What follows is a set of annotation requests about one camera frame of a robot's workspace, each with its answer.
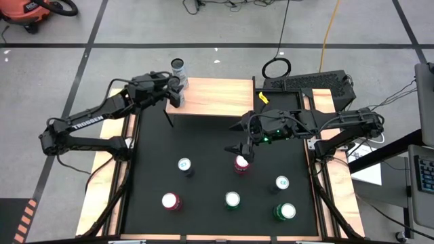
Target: silver can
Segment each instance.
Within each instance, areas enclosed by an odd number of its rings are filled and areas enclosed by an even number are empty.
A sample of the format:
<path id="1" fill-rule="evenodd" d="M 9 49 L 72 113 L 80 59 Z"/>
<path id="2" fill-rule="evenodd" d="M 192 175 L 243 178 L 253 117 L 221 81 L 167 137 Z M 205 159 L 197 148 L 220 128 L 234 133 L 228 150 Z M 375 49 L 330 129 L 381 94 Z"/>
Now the silver can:
<path id="1" fill-rule="evenodd" d="M 185 69 L 184 60 L 180 58 L 175 58 L 170 63 L 172 66 L 172 72 L 174 76 L 178 77 L 180 80 L 180 84 L 184 86 L 183 89 L 189 87 L 189 77 L 187 76 L 187 71 Z"/>

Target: soda can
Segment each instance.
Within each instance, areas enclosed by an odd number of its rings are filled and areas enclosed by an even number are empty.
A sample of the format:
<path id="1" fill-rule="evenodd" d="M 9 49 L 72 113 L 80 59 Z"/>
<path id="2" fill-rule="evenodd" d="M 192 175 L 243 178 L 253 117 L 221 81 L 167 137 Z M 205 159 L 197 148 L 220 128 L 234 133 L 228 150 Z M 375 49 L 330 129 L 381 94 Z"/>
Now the soda can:
<path id="1" fill-rule="evenodd" d="M 178 169 L 185 175 L 185 177 L 191 177 L 195 174 L 195 170 L 191 167 L 191 161 L 187 158 L 181 158 L 178 161 Z"/>
<path id="2" fill-rule="evenodd" d="M 244 159 L 243 156 L 237 156 L 235 158 L 235 173 L 237 174 L 245 174 L 247 169 L 250 167 L 250 164 Z"/>
<path id="3" fill-rule="evenodd" d="M 182 207 L 181 198 L 172 192 L 164 194 L 161 203 L 163 204 L 164 208 L 169 211 L 178 211 Z"/>
<path id="4" fill-rule="evenodd" d="M 236 192 L 228 192 L 224 196 L 224 205 L 228 210 L 234 210 L 239 207 L 240 198 Z"/>
<path id="5" fill-rule="evenodd" d="M 174 76 L 178 77 L 180 80 L 180 84 L 184 86 L 182 89 L 189 88 L 189 77 L 187 76 L 187 72 L 184 65 L 184 60 L 180 58 L 175 58 L 170 63 L 172 66 L 172 72 Z"/>
<path id="6" fill-rule="evenodd" d="M 173 76 L 171 79 L 169 79 L 168 84 L 170 87 L 178 87 L 180 85 L 180 79 L 177 76 Z M 185 97 L 184 97 L 184 89 L 179 91 L 180 96 L 180 105 L 179 107 L 183 107 L 185 104 Z"/>
<path id="7" fill-rule="evenodd" d="M 285 190 L 290 185 L 290 181 L 285 176 L 279 176 L 276 181 L 269 186 L 269 191 L 271 194 L 277 194 L 282 190 Z"/>
<path id="8" fill-rule="evenodd" d="M 273 215 L 279 221 L 289 220 L 296 215 L 296 208 L 290 203 L 282 203 L 273 208 Z"/>

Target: red can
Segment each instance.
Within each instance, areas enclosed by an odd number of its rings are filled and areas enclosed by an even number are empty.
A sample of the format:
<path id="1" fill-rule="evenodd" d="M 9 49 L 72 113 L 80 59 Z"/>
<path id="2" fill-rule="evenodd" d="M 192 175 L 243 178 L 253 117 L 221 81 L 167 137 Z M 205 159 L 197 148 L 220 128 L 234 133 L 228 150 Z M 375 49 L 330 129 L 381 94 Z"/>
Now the red can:
<path id="1" fill-rule="evenodd" d="M 178 211 L 182 207 L 181 198 L 172 192 L 164 194 L 161 203 L 169 211 Z"/>
<path id="2" fill-rule="evenodd" d="M 245 174 L 250 164 L 243 158 L 243 156 L 237 156 L 235 158 L 235 173 Z"/>

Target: green can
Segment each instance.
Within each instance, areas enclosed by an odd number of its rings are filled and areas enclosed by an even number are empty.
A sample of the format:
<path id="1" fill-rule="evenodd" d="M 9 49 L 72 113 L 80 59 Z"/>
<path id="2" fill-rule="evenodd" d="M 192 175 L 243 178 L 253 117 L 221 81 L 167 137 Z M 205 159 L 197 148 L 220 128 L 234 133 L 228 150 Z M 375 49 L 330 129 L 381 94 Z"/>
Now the green can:
<path id="1" fill-rule="evenodd" d="M 228 210 L 234 210 L 239 207 L 240 198 L 236 192 L 228 192 L 224 196 L 224 205 Z"/>
<path id="2" fill-rule="evenodd" d="M 279 221 L 292 219 L 296 215 L 296 208 L 290 203 L 282 203 L 273 208 L 273 215 Z"/>

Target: red vacuum cleaner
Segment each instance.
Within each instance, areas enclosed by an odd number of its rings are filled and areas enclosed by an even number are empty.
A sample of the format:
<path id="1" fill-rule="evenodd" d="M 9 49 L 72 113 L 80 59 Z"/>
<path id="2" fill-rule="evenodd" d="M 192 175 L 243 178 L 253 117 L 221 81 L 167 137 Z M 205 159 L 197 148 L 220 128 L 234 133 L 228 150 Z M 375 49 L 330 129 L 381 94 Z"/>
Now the red vacuum cleaner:
<path id="1" fill-rule="evenodd" d="M 71 0 L 62 0 L 71 7 L 64 10 L 62 4 L 50 0 L 0 0 L 0 19 L 23 26 L 30 34 L 38 32 L 38 23 L 46 20 L 51 12 L 61 16 L 76 16 L 79 12 Z"/>

